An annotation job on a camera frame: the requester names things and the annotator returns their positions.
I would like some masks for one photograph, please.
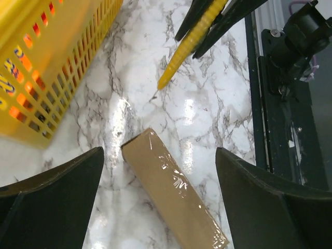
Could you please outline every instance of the brown cardboard box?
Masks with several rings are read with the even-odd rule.
[[[154,130],[124,144],[122,155],[183,249],[221,249],[228,244]]]

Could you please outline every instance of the white marble surface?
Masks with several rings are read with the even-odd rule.
[[[255,162],[244,21],[202,59],[187,59],[148,103],[190,3],[125,0],[49,148],[0,140],[2,186],[104,147],[84,248],[179,248],[120,153],[122,143],[147,127],[159,134],[231,241],[215,150],[223,146]]]

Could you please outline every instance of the screw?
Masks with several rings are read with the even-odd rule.
[[[279,38],[281,36],[279,30],[271,30],[270,33],[275,38]]]

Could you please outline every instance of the basket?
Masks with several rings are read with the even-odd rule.
[[[123,0],[0,0],[0,134],[46,148]]]

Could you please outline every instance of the black robotic claw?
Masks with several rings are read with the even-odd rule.
[[[175,40],[181,40],[203,16],[213,0],[193,0],[190,9],[181,24]],[[203,56],[234,24],[250,14],[267,0],[230,0],[229,5],[213,22],[202,44],[197,48],[193,58]]]

